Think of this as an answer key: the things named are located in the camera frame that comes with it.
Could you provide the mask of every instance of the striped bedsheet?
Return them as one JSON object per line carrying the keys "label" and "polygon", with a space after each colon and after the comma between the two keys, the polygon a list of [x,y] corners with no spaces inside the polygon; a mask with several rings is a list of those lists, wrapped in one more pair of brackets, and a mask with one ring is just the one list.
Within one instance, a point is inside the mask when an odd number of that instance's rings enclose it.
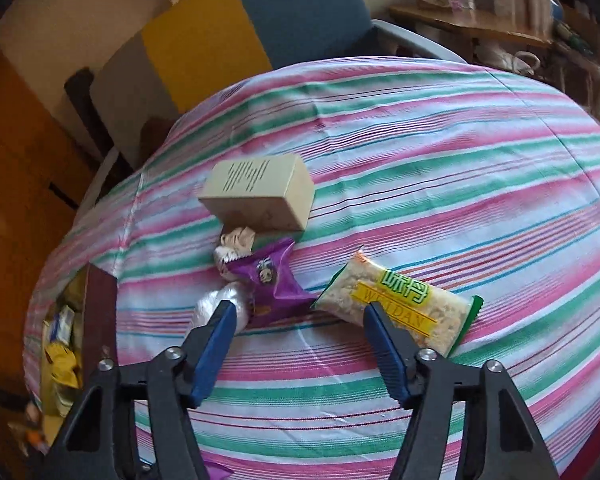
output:
{"label": "striped bedsheet", "polygon": [[[46,308],[89,261],[118,278],[122,364],[179,344],[196,299],[221,285],[221,225],[196,193],[218,160],[287,152],[316,184],[299,283],[322,290],[364,244],[384,266],[481,295],[453,359],[502,361],[563,471],[600,418],[600,126],[549,86],[438,60],[299,64],[182,116],[49,257],[26,325],[32,393]],[[385,479],[409,417],[362,330],[320,312],[236,336],[190,412],[205,458],[254,480]],[[143,403],[136,420],[151,461]],[[442,478],[461,428],[456,406]]]}

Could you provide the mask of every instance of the cabinet door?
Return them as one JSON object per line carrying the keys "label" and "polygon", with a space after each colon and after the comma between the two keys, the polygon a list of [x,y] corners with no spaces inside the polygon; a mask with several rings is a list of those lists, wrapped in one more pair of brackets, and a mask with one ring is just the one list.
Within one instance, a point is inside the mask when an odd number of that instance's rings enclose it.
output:
{"label": "cabinet door", "polygon": [[[22,331],[48,254],[75,211],[50,187],[80,203],[93,171],[0,52],[0,388],[27,395]],[[0,413],[0,462],[22,478],[22,457]]]}

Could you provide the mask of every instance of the purple wrapper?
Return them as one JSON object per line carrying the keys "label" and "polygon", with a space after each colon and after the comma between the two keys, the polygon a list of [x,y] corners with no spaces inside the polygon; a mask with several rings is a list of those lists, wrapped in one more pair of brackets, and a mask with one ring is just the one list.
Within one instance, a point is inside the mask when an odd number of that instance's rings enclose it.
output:
{"label": "purple wrapper", "polygon": [[253,254],[226,264],[227,270],[253,285],[254,312],[250,326],[266,326],[291,316],[302,316],[317,296],[296,282],[289,268],[295,242],[281,238]]}
{"label": "purple wrapper", "polygon": [[210,480],[226,480],[234,472],[219,463],[211,462],[211,460],[203,460],[206,466],[206,471],[209,473]]}

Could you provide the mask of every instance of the metal screw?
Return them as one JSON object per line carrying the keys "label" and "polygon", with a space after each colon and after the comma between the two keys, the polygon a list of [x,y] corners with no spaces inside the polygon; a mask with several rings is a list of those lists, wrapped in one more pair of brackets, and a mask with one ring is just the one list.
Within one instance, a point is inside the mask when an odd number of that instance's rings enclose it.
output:
{"label": "metal screw", "polygon": [[499,374],[504,370],[504,366],[502,366],[500,361],[496,361],[496,359],[489,359],[487,361],[487,370]]}
{"label": "metal screw", "polygon": [[101,372],[108,372],[113,368],[113,361],[111,359],[103,359],[98,363],[98,370]]}
{"label": "metal screw", "polygon": [[423,361],[435,361],[438,358],[438,354],[431,348],[423,348],[418,352],[418,357]]}
{"label": "metal screw", "polygon": [[182,348],[179,346],[172,346],[167,348],[164,353],[167,355],[167,359],[175,361],[176,359],[180,359],[182,357]]}

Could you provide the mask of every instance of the yellow cushion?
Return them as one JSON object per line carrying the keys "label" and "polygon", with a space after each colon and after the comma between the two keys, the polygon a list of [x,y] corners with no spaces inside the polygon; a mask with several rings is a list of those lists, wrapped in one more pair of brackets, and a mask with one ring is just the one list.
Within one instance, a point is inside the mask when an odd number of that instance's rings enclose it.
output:
{"label": "yellow cushion", "polygon": [[240,0],[182,0],[149,22],[142,40],[180,112],[271,70]]}

